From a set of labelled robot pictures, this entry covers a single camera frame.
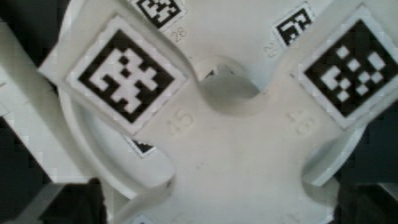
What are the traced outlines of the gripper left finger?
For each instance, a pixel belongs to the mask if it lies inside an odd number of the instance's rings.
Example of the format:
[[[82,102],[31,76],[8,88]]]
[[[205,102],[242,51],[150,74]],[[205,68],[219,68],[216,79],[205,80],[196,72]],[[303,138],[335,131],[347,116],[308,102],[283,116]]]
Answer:
[[[49,184],[11,224],[107,224],[100,179]]]

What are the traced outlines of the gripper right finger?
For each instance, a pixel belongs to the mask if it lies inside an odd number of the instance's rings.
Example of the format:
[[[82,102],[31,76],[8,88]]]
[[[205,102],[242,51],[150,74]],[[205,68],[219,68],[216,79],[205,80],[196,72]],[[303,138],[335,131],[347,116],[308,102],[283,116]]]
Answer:
[[[335,224],[398,224],[398,200],[381,185],[340,185]]]

